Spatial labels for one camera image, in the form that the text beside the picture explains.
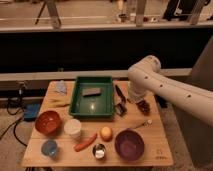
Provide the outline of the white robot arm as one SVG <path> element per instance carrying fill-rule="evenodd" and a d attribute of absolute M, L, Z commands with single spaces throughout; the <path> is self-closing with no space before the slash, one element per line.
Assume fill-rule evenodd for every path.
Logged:
<path fill-rule="evenodd" d="M 152 91 L 213 127 L 213 92 L 162 76 L 160 69 L 160 60 L 153 55 L 133 64 L 127 71 L 130 99 L 138 103 Z"/>

